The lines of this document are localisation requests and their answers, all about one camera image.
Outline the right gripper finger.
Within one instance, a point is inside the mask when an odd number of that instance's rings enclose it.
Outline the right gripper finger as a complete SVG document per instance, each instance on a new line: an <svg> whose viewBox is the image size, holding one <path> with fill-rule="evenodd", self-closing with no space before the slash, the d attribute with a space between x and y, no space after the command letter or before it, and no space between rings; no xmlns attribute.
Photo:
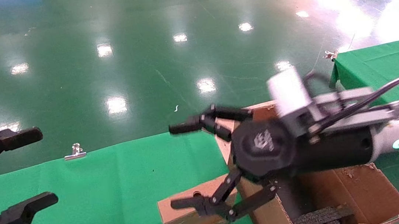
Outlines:
<svg viewBox="0 0 399 224"><path fill-rule="evenodd" d="M225 180L218 186L211 197L198 195L172 199L170 201L171 207L175 210L193 208L197 211L199 216L218 215L228 222L234 222L247 216L249 213L275 198L278 187L275 183L268 183L252 196L234 205L229 205L226 200L237 184L239 184L242 176L243 172L241 170L233 169L228 173Z"/></svg>
<svg viewBox="0 0 399 224"><path fill-rule="evenodd" d="M251 109L211 104L209 108L188 118L184 123L169 125L169 133L177 135L204 130L225 142L229 142L232 139L232 131L218 123L217 119L243 122L252 120L253 116Z"/></svg>

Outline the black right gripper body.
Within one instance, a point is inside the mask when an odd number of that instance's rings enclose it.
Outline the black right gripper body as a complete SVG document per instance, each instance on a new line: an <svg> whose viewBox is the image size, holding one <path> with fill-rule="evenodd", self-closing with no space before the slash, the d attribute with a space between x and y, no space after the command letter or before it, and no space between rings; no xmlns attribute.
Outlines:
<svg viewBox="0 0 399 224"><path fill-rule="evenodd" d="M290 118L244 121L231 134L236 167L250 181L363 165L374 144L368 126L321 134L311 142L308 131Z"/></svg>

